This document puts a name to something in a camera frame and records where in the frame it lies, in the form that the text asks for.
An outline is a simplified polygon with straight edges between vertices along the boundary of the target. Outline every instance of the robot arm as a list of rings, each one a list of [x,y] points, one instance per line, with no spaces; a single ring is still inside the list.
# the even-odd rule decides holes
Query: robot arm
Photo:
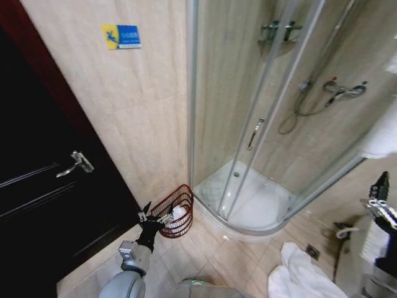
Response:
[[[149,268],[150,256],[154,250],[154,238],[165,223],[172,220],[164,217],[147,215],[150,203],[140,212],[142,232],[136,241],[123,241],[118,252],[123,258],[122,272],[112,278],[99,294],[99,298],[145,298],[143,276]]]

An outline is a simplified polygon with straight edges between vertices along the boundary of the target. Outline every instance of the dark wooden door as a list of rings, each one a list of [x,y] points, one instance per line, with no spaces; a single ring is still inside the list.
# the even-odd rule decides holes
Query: dark wooden door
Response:
[[[0,265],[6,284],[53,292],[139,207],[17,1],[2,4],[0,48]],[[94,170],[57,178],[74,150]]]

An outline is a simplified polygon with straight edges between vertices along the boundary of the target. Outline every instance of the floor drain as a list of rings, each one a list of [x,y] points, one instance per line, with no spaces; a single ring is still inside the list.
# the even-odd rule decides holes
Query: floor drain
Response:
[[[308,244],[308,247],[306,247],[306,253],[316,261],[318,261],[318,258],[320,257],[319,250],[310,244]]]

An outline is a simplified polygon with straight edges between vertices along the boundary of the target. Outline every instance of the shower door handle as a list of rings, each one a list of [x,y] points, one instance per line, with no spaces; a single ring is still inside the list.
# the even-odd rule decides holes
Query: shower door handle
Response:
[[[252,142],[254,141],[255,135],[256,135],[257,131],[259,130],[259,127],[261,127],[263,122],[265,122],[265,119],[260,117],[259,120],[258,120],[258,123],[255,125],[254,132],[252,133],[252,137],[251,137],[251,139],[249,141],[248,151],[251,151],[254,148],[253,145],[252,145]]]

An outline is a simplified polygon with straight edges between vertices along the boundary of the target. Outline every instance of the shower enclosure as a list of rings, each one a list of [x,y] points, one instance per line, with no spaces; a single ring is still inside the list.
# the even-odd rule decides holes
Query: shower enclosure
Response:
[[[188,5],[190,185],[223,225],[274,233],[364,160],[393,100],[397,4]]]

